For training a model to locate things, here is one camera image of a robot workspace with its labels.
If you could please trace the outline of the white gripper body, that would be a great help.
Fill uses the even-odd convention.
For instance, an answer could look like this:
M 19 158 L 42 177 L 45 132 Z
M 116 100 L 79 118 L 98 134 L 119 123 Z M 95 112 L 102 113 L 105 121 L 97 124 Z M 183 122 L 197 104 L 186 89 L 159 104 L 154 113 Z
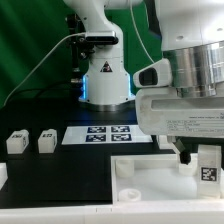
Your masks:
M 147 135 L 224 137 L 224 89 L 213 97 L 179 98 L 171 88 L 144 88 L 135 106 Z

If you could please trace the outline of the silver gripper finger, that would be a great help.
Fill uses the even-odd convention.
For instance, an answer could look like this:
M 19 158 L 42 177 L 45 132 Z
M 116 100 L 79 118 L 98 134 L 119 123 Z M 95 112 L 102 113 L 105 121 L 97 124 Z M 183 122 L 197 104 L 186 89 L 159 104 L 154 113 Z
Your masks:
M 182 140 L 177 137 L 172 137 L 171 144 L 173 146 L 173 151 L 179 155 L 180 163 L 188 165 L 191 162 L 191 153 L 184 146 Z

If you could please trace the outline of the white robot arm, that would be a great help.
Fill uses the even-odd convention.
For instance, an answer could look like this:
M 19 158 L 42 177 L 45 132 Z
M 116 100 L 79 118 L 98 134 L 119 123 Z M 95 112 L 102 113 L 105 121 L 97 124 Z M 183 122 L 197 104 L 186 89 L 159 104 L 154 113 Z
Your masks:
M 113 109 L 134 101 L 147 135 L 224 138 L 224 0 L 63 0 L 93 48 L 81 101 Z M 123 32 L 105 12 L 147 5 L 162 58 L 129 75 Z

